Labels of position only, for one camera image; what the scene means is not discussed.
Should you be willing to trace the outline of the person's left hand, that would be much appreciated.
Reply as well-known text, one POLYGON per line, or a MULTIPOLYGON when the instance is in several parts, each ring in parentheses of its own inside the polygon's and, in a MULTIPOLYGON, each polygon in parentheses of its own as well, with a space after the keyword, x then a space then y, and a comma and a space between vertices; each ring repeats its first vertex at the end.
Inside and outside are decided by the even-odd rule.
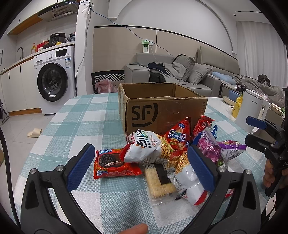
POLYGON ((147 234, 148 226, 145 223, 133 226, 127 230, 120 232, 119 234, 147 234))

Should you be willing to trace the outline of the person's right hand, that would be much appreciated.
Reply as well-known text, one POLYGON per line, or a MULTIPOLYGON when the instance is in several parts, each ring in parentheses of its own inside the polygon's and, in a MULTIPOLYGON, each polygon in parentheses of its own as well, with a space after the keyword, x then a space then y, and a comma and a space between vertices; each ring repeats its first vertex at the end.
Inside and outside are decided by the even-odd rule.
MULTIPOLYGON (((282 170, 282 175, 284 176, 284 179, 279 187, 280 189, 288 185, 288 169, 282 170)), ((274 181, 275 176, 273 175, 273 166, 270 160, 267 159, 265 163, 265 174, 263 176, 263 184, 266 188, 269 188, 274 181)))

